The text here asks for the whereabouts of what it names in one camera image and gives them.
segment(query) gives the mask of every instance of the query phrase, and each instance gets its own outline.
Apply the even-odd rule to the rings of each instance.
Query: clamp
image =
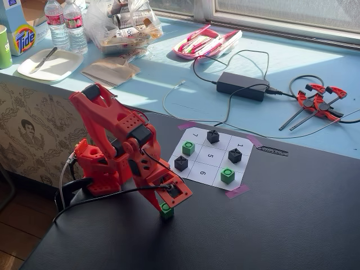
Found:
[[[303,110],[308,110],[311,112],[311,114],[304,118],[302,121],[298,122],[293,127],[291,127],[291,131],[293,131],[295,128],[297,128],[315,115],[319,117],[326,117],[331,121],[340,120],[340,118],[344,116],[342,113],[333,110],[333,107],[331,107],[330,105],[337,100],[342,100],[343,98],[345,98],[347,96],[346,91],[334,86],[328,86],[325,88],[319,84],[314,83],[307,84],[305,88],[310,91],[317,91],[314,99],[310,100],[309,98],[306,98],[305,93],[303,91],[299,91],[297,99],[298,103],[301,106],[301,109],[297,111],[288,121],[286,121],[284,125],[279,128],[279,130],[283,130],[284,127],[286,127],[292,120],[294,120],[294,118],[298,116]],[[328,92],[330,94],[334,92],[337,94],[337,98],[330,101],[329,103],[326,103],[323,100],[323,94],[325,92]]]

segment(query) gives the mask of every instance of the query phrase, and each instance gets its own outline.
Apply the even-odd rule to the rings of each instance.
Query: power adapter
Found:
[[[216,84],[216,90],[218,92],[233,94],[236,90],[244,87],[253,86],[255,84],[267,84],[267,80],[255,79],[247,76],[237,75],[234,73],[223,72]],[[265,92],[268,87],[264,85],[254,86],[248,89],[240,90],[235,93],[235,96],[249,98],[251,100],[263,101]]]

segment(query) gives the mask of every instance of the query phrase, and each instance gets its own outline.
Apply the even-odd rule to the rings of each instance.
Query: cube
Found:
[[[195,151],[195,145],[192,142],[186,141],[182,145],[182,153],[184,155],[191,156],[191,154],[194,153],[194,151]]]
[[[218,142],[219,137],[220,135],[216,130],[208,131],[207,139],[211,144],[213,144],[214,142]]]
[[[233,162],[234,164],[241,161],[241,157],[242,157],[242,153],[237,148],[229,151],[228,159],[230,159],[230,161]]]
[[[225,168],[220,173],[220,180],[225,184],[230,184],[235,179],[235,172],[232,169]]]
[[[174,160],[174,167],[178,169],[180,172],[185,170],[188,166],[188,161],[185,157],[180,156],[177,159]]]
[[[160,215],[163,219],[167,220],[174,216],[174,208],[170,208],[165,202],[160,205]]]

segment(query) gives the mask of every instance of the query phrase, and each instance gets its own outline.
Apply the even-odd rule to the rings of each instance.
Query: tic-tac-toe grid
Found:
[[[219,133],[219,141],[211,144],[206,139],[207,132],[208,130],[201,128],[186,129],[169,160],[171,169],[181,177],[206,185],[225,190],[239,187],[253,149],[252,142],[241,137]],[[186,141],[195,144],[195,151],[191,156],[182,153],[182,145]],[[242,153],[241,161],[236,164],[228,159],[228,152],[234,148]],[[174,167],[174,161],[180,155],[188,159],[188,167],[182,172]],[[220,180],[220,172],[226,167],[235,172],[235,180],[230,184],[225,184]]]

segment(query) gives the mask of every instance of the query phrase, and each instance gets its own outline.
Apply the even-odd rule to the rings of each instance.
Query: green cube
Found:
[[[195,151],[195,145],[192,142],[186,141],[182,145],[182,153],[188,156],[191,156],[192,153]]]
[[[167,205],[165,202],[162,203],[160,207],[161,207],[160,215],[165,220],[171,218],[174,215],[174,208],[170,208],[169,205]]]
[[[232,169],[225,168],[220,173],[220,180],[225,184],[230,184],[235,179],[235,172]]]

